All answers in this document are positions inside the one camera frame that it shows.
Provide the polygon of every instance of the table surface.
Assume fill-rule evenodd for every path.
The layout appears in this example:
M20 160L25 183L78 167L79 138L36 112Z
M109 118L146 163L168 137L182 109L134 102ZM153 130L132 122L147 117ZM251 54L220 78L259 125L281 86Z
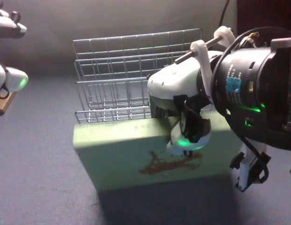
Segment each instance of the table surface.
M98 196L72 148L73 65L26 71L0 117L0 225L291 224L291 152L273 148L268 181L243 194L233 172Z

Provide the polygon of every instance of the metal wire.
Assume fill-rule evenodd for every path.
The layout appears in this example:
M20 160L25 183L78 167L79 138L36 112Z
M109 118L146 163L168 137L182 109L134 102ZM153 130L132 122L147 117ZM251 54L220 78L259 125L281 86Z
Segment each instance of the metal wire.
M145 77L172 64L198 39L202 29L74 40L78 123L150 118Z

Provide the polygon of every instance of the reddish brown drawing on box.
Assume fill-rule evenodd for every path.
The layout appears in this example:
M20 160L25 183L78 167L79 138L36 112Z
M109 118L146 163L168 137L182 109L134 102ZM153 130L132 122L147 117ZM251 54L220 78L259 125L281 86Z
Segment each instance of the reddish brown drawing on box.
M202 159L202 155L198 152L194 152L193 156L191 157L186 157L182 160L172 162L164 162L160 160L154 151L150 151L150 155L152 156L150 165L145 167L145 169L143 170L139 170L140 173L153 175L160 173L162 171L174 170L183 167L190 168L190 170L194 170L200 166ZM194 159L199 160L196 160L195 162L188 164L188 162L191 162Z

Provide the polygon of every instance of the box front face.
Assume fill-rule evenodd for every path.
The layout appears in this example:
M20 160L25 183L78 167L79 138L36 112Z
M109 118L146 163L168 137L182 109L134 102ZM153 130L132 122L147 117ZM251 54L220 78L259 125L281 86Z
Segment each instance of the box front face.
M209 143L191 158L172 156L166 152L171 126L164 131L153 131L161 127L153 126L152 120L143 120L141 126L128 123L128 126L144 131L139 132L139 138L75 147L98 192L214 176L230 171L230 162L241 147L241 142L231 130L213 130ZM113 133L112 130L117 130L113 126L107 129L110 134Z

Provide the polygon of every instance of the wire basket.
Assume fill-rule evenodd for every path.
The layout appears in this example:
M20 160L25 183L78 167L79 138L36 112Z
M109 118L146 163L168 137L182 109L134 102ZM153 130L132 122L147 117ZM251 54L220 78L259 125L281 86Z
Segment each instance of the wire basket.
M147 79L202 38L201 29L74 40L78 123L116 123L151 117Z

